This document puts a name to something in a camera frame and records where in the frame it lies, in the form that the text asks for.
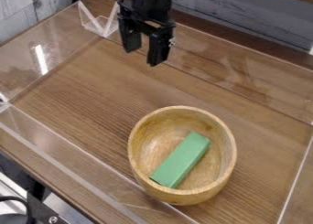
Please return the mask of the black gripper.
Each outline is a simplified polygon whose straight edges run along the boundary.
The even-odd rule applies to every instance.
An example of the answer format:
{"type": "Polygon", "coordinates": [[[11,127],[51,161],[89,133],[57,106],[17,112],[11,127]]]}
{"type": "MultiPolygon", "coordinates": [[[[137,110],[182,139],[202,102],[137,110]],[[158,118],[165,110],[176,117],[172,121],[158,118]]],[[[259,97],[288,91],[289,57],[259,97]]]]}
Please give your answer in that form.
{"type": "MultiPolygon", "coordinates": [[[[118,0],[121,40],[128,53],[142,46],[141,33],[148,30],[169,29],[176,26],[170,17],[174,0],[118,0]]],[[[148,63],[154,67],[168,60],[173,32],[156,32],[150,35],[148,63]]]]}

